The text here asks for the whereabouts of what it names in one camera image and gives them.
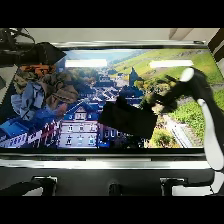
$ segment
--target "display screen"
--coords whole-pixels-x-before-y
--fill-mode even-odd
[[[224,80],[208,49],[69,50],[52,74],[17,70],[0,108],[0,146],[4,148],[103,149],[202,148],[204,118],[192,97],[182,96],[178,108],[161,114],[151,139],[120,132],[98,122],[107,101],[122,95],[141,108],[158,83],[169,75],[179,79],[189,66],[201,70],[217,105],[224,109]]]

